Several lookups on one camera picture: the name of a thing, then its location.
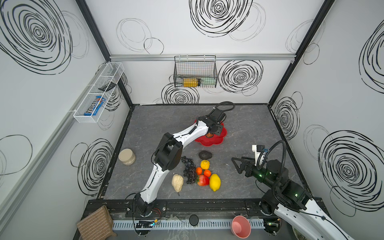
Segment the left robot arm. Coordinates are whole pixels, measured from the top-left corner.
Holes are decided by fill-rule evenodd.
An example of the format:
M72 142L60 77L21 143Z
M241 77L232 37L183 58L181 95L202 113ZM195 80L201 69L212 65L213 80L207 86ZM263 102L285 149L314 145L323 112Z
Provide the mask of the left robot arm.
M181 132L165 133L153 153L153 169L144 188L134 197L134 203L142 216L151 214L153 202L167 174L177 167L182 158L183 148L206 134L220 135L225 110L215 107L209 114L198 117L196 122Z

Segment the cream starfruit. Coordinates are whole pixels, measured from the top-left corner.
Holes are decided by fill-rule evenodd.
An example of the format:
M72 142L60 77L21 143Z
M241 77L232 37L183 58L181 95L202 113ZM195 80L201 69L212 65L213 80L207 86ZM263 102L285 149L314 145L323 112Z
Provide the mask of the cream starfruit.
M171 182L176 193L180 193L184 185L184 178L179 174L174 174Z

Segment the yellow lemon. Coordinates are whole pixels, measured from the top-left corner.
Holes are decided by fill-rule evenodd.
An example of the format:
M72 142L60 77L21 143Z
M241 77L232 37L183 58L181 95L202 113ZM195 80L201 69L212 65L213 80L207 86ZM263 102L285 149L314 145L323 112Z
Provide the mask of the yellow lemon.
M217 174L212 174L210 177L210 188L216 192L221 187L221 179Z

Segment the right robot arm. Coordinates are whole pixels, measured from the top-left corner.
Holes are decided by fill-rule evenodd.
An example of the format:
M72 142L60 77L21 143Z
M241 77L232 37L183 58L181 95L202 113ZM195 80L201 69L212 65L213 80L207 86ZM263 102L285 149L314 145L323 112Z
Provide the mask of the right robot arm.
M268 161L262 168L250 158L232 158L239 174L254 177L269 190L259 202L266 216L276 215L309 240L352 240L301 185L289 179L289 171L278 160Z

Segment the red flower fruit bowl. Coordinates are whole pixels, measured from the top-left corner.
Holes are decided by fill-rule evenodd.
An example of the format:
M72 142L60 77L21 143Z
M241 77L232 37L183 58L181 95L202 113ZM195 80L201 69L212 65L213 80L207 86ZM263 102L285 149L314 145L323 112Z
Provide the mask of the red flower fruit bowl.
M219 136L213 135L211 138L208 138L206 136L199 137L195 140L195 142L200 143L201 145L205 147L210 147L213 145L220 145L223 141L224 138L227 135L227 129L225 128L224 123L221 123L221 126L223 127L222 132Z

